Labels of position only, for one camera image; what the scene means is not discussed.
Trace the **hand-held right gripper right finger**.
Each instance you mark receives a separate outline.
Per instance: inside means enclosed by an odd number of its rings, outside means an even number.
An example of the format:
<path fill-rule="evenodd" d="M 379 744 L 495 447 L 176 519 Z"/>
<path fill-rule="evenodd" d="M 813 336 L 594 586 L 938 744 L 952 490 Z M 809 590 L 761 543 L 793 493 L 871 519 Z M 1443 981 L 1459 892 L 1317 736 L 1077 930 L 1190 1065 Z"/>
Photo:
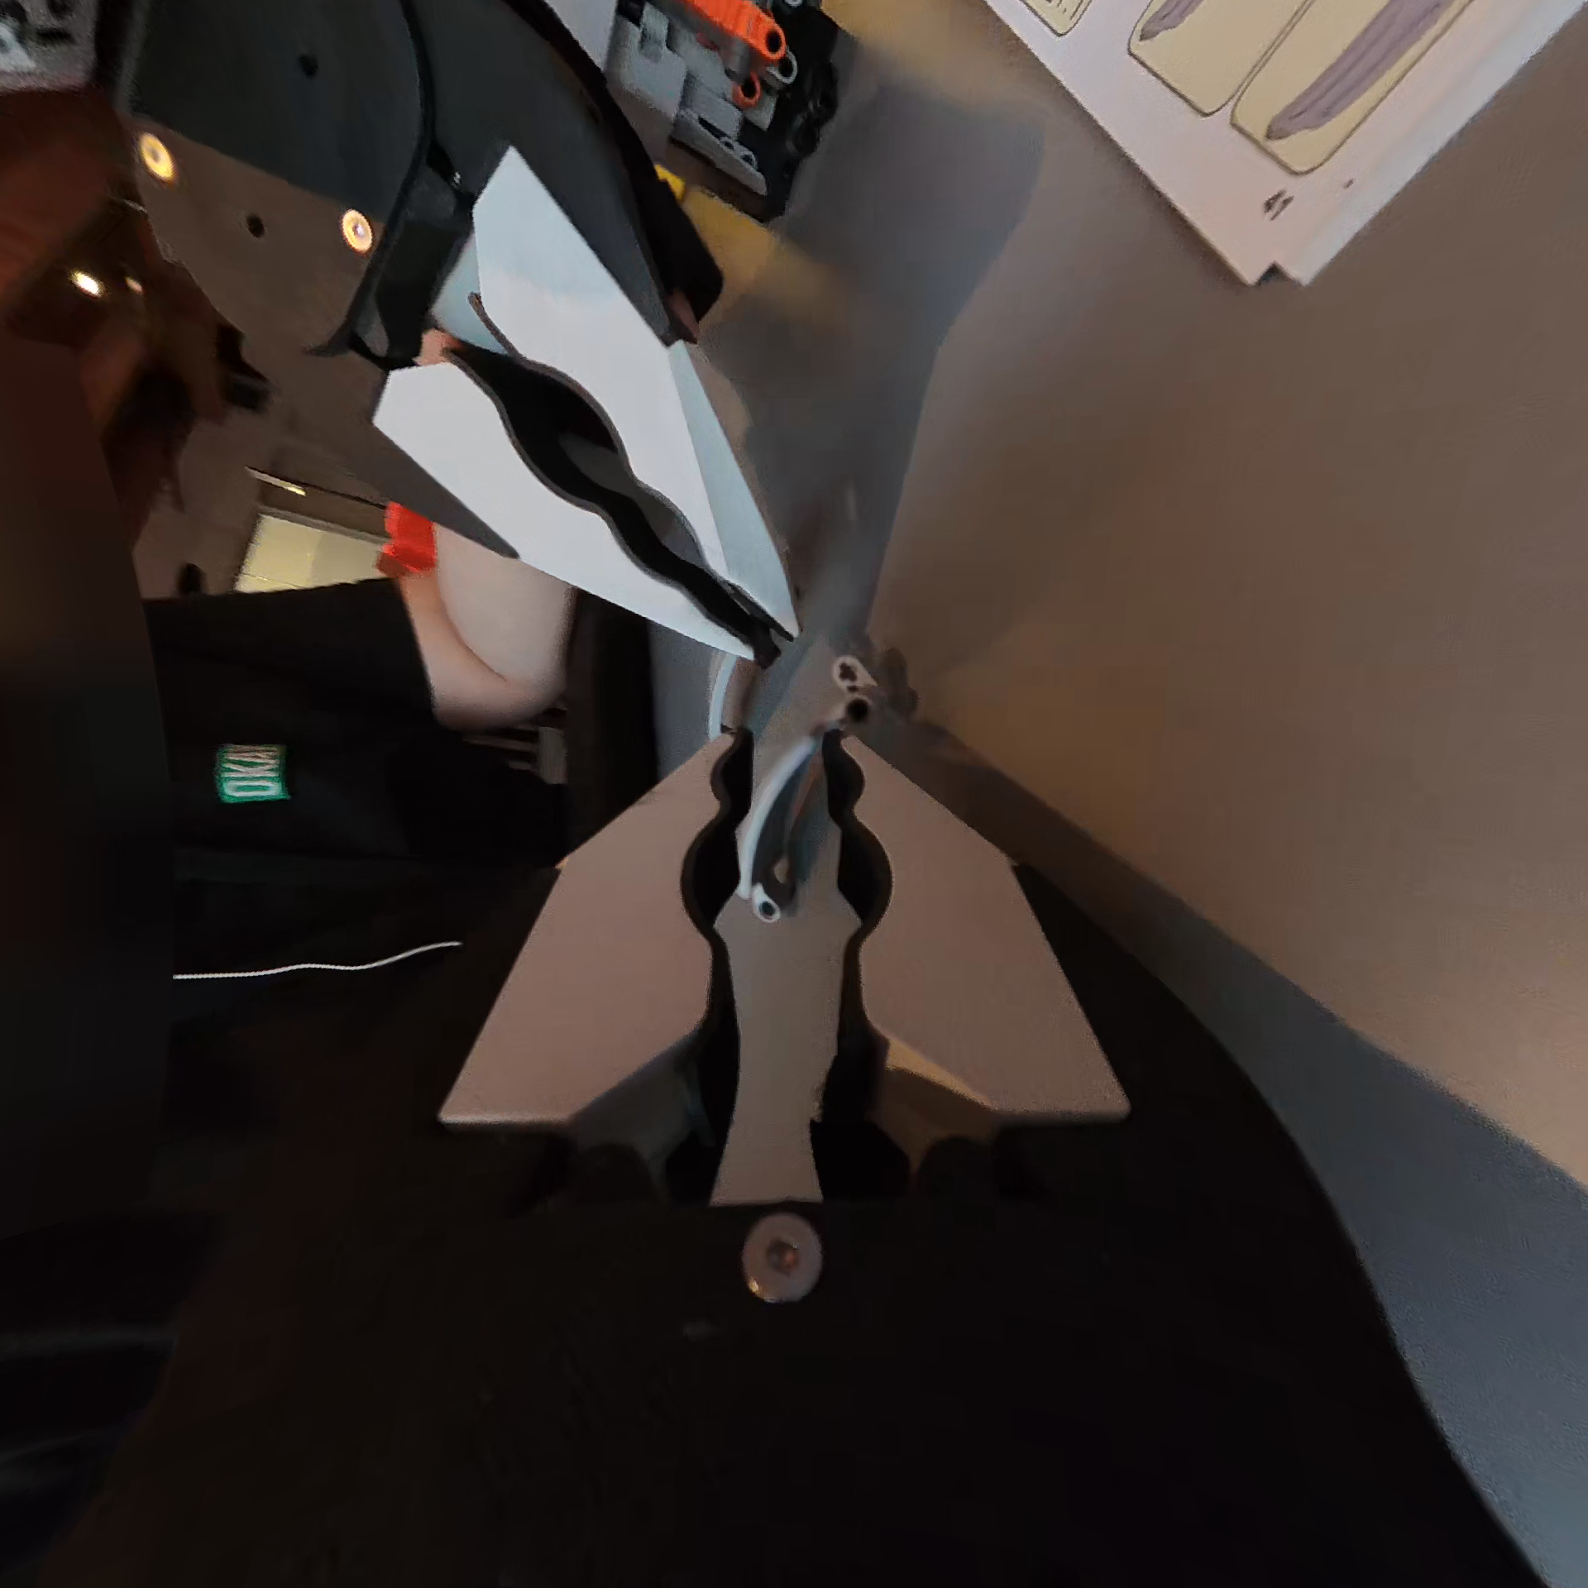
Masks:
<path fill-rule="evenodd" d="M 1129 1095 L 1018 865 L 857 739 L 824 743 L 844 946 L 828 1168 L 919 1168 L 943 1141 L 1114 1126 Z"/>

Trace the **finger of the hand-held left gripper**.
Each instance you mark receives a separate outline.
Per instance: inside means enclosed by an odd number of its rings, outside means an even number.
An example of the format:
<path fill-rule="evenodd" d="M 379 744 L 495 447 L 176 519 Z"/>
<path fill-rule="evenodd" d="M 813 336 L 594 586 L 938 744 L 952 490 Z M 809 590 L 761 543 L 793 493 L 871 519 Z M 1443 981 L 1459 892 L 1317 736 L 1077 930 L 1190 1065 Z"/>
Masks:
<path fill-rule="evenodd" d="M 629 486 L 531 465 L 563 504 L 508 509 L 525 561 L 712 647 L 781 652 L 799 635 L 785 556 L 692 349 L 655 334 L 515 149 L 475 203 L 474 241 L 477 314 L 593 412 Z"/>
<path fill-rule="evenodd" d="M 455 347 L 392 370 L 373 422 L 526 566 L 715 650 L 758 665 L 781 655 L 785 625 L 703 554 L 667 543 L 660 495 L 556 375 Z"/>

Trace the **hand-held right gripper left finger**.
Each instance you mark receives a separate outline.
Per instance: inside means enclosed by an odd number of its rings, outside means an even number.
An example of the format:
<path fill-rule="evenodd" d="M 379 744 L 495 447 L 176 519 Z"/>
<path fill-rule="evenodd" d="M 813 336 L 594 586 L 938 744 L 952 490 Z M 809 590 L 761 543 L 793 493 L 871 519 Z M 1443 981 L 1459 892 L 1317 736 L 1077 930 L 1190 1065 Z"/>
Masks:
<path fill-rule="evenodd" d="M 702 1060 L 733 1026 L 715 923 L 751 764 L 748 731 L 718 734 L 560 865 L 445 1128 L 621 1145 L 651 1168 L 710 1136 Z"/>

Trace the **grey curved panel brick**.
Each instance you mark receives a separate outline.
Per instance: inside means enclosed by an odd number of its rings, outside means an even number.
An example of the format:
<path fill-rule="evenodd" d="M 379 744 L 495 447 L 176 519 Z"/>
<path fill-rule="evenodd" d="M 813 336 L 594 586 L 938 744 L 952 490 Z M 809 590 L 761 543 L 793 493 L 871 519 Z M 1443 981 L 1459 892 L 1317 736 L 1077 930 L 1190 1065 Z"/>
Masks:
<path fill-rule="evenodd" d="M 806 638 L 768 667 L 725 650 L 712 663 L 707 726 L 735 731 L 748 751 L 748 794 L 735 837 L 737 893 L 765 923 L 793 911 L 809 872 L 796 835 L 836 710 L 831 662 L 826 645 Z"/>

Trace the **person's left forearm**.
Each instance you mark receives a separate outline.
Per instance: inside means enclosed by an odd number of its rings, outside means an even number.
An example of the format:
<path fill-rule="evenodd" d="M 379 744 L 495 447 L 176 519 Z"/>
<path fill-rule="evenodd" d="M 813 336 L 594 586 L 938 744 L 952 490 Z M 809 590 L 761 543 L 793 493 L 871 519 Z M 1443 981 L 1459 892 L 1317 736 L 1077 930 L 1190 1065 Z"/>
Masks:
<path fill-rule="evenodd" d="M 485 733 L 558 705 L 578 592 L 392 503 L 381 567 L 401 587 L 437 718 Z"/>

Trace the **grey desk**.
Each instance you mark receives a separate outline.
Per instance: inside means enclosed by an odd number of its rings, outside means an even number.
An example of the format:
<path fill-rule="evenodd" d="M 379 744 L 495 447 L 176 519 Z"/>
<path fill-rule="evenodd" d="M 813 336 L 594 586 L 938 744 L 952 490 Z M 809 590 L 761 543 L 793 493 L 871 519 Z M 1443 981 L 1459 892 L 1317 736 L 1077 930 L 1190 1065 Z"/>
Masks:
<path fill-rule="evenodd" d="M 707 329 L 889 751 L 1225 1044 L 1446 1437 L 1585 1585 L 1585 13 L 1306 286 L 986 3 L 842 109 Z"/>

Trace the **white earphone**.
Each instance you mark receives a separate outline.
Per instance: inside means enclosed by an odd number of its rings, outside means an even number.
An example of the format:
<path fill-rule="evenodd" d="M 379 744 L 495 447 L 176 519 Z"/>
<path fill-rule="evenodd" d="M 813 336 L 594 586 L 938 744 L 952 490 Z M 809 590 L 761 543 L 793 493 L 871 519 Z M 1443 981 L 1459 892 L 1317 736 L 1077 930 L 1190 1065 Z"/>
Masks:
<path fill-rule="evenodd" d="M 364 976 L 376 971 L 391 969 L 427 956 L 445 954 L 464 948 L 459 938 L 434 940 L 407 946 L 391 954 L 366 961 L 293 961 L 277 963 L 257 968 L 232 969 L 182 969 L 171 976 L 176 984 L 207 984 L 207 983 L 272 983 L 297 976 Z"/>

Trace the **grey orange brick model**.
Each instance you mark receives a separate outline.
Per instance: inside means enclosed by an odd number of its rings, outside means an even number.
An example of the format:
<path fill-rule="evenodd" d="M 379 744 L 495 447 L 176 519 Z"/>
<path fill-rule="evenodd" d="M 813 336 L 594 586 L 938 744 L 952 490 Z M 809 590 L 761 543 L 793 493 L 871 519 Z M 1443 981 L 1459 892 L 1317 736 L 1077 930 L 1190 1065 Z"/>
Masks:
<path fill-rule="evenodd" d="M 818 2 L 619 2 L 603 66 L 667 180 L 768 225 L 841 109 L 852 53 Z"/>

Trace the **person's black shirt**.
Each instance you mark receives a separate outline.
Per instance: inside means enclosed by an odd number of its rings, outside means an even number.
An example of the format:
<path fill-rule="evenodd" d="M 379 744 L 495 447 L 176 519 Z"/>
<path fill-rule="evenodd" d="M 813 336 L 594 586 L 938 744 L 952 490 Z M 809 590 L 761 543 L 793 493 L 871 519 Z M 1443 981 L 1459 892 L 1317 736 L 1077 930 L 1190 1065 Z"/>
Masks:
<path fill-rule="evenodd" d="M 4 597 L 5 1239 L 133 1201 L 174 1016 L 293 979 L 174 973 L 434 943 L 391 916 L 558 857 L 488 733 L 437 718 L 397 581 Z"/>

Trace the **open building instruction booklet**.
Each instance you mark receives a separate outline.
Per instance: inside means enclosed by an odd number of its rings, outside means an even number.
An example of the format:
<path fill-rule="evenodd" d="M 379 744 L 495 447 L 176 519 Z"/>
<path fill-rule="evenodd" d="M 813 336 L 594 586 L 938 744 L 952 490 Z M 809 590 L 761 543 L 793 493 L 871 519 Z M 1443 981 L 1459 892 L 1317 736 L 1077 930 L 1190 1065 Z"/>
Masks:
<path fill-rule="evenodd" d="M 1246 284 L 1311 283 L 1580 2 L 991 2 Z"/>

